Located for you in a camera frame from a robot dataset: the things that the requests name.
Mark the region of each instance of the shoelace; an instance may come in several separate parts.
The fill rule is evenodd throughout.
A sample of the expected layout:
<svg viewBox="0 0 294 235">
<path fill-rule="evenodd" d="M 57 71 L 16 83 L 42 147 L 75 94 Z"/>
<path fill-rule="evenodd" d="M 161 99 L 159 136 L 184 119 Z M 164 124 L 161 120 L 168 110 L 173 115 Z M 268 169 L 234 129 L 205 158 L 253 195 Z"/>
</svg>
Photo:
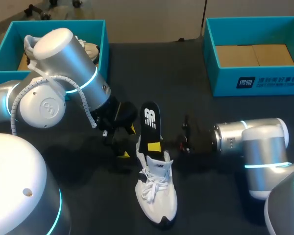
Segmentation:
<svg viewBox="0 0 294 235">
<path fill-rule="evenodd" d="M 84 41 L 84 40 L 81 40 L 81 39 L 78 39 L 78 41 L 79 41 L 79 43 L 82 45 L 82 47 L 84 47 L 84 43 L 86 42 L 86 41 Z"/>
<path fill-rule="evenodd" d="M 158 191 L 167 189 L 169 185 L 169 170 L 164 177 L 151 174 L 147 168 L 143 168 L 142 172 L 147 177 L 147 183 L 144 186 L 142 198 L 146 199 L 148 203 L 152 203 Z"/>
</svg>

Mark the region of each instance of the new balance logo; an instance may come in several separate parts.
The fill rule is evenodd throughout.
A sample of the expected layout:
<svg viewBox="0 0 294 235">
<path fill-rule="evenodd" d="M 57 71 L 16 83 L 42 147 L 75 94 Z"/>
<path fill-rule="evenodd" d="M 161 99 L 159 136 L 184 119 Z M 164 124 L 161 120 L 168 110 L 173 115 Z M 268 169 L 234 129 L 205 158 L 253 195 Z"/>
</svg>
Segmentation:
<svg viewBox="0 0 294 235">
<path fill-rule="evenodd" d="M 156 129 L 156 117 L 153 110 L 145 109 L 145 124 Z"/>
</svg>

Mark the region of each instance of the blue led light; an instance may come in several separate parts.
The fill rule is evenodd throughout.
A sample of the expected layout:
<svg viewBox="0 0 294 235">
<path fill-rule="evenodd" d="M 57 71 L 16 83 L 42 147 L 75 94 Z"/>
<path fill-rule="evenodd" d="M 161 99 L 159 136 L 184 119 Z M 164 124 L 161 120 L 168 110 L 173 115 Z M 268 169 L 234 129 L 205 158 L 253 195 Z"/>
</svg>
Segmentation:
<svg viewBox="0 0 294 235">
<path fill-rule="evenodd" d="M 97 73 L 98 73 L 98 69 L 97 69 L 97 67 L 96 67 L 96 71 L 95 71 L 95 73 L 94 73 L 94 75 L 83 85 L 83 86 L 81 86 L 80 88 L 81 89 L 83 89 L 84 87 L 86 87 L 89 83 L 91 83 L 93 80 L 94 80 L 94 78 L 97 76 Z M 75 89 L 75 90 L 71 90 L 71 91 L 67 91 L 66 93 L 67 94 L 70 94 L 70 93 L 74 93 L 74 92 L 77 92 L 77 89 Z"/>
<path fill-rule="evenodd" d="M 54 221 L 54 224 L 53 226 L 51 227 L 51 229 L 49 230 L 49 232 L 46 234 L 46 235 L 50 235 L 55 227 L 55 225 L 57 224 L 58 220 L 59 220 L 59 217 L 60 217 L 60 213 L 61 213 L 61 208 L 62 208 L 62 196 L 61 196 L 61 191 L 59 189 L 59 194 L 60 194 L 60 206 L 59 206 L 59 211 L 58 211 L 58 215 L 57 215 L 57 218 L 55 219 Z"/>
<path fill-rule="evenodd" d="M 245 165 L 245 168 L 269 168 L 269 167 L 278 167 L 278 166 L 288 166 L 291 165 L 290 162 L 285 163 L 272 163 L 272 164 L 262 164 L 262 165 Z"/>
<path fill-rule="evenodd" d="M 246 124 L 246 122 L 245 122 L 245 121 L 241 121 L 241 123 L 243 123 L 243 125 L 244 125 L 245 129 L 247 129 L 247 128 L 248 128 L 248 126 L 247 126 L 247 124 Z"/>
<path fill-rule="evenodd" d="M 11 115 L 11 113 L 10 113 L 9 106 L 8 106 L 9 97 L 10 97 L 13 89 L 16 88 L 17 85 L 19 85 L 19 83 L 15 84 L 11 89 L 9 89 L 8 94 L 6 95 L 6 98 L 5 98 L 5 106 L 6 106 L 6 109 L 10 115 Z"/>
</svg>

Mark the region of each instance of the teal box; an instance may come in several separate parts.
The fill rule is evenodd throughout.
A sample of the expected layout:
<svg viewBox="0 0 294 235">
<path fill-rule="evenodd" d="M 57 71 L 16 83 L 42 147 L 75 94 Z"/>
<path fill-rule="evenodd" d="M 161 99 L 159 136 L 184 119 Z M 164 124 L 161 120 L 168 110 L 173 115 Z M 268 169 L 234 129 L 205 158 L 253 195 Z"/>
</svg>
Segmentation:
<svg viewBox="0 0 294 235">
<path fill-rule="evenodd" d="M 98 71 L 107 79 L 109 43 L 104 20 L 13 21 L 0 45 L 0 84 L 23 80 L 30 71 L 17 71 L 24 53 L 24 37 L 43 37 L 53 29 L 68 28 L 79 39 L 100 46 Z"/>
<path fill-rule="evenodd" d="M 294 66 L 220 66 L 216 46 L 259 44 L 285 44 L 294 61 L 294 17 L 207 18 L 203 55 L 213 96 L 294 94 Z"/>
</svg>

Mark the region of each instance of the shoe insole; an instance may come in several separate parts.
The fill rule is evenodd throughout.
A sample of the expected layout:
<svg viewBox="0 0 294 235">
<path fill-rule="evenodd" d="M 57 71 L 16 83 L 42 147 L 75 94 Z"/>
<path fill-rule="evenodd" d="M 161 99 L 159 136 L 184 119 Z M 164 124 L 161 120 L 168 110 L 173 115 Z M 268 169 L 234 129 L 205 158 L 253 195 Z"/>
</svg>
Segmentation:
<svg viewBox="0 0 294 235">
<path fill-rule="evenodd" d="M 139 152 L 145 156 L 163 161 L 161 147 L 160 110 L 155 102 L 146 102 L 140 110 L 141 142 Z"/>
</svg>

